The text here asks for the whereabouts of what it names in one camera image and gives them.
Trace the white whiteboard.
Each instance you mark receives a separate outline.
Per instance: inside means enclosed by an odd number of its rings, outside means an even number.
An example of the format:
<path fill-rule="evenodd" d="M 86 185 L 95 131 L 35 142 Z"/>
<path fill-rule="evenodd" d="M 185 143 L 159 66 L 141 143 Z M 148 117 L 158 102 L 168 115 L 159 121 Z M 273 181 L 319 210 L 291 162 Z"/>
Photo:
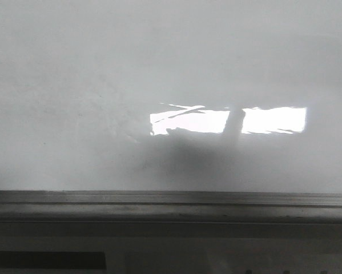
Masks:
<path fill-rule="evenodd" d="M 342 1 L 0 1 L 0 190 L 342 194 Z"/>

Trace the grey metal marker tray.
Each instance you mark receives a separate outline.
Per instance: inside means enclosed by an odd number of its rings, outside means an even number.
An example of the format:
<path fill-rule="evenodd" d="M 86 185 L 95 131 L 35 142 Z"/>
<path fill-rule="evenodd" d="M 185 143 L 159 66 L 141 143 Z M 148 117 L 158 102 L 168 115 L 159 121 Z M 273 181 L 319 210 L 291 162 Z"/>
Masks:
<path fill-rule="evenodd" d="M 0 221 L 342 224 L 342 194 L 0 191 Z"/>

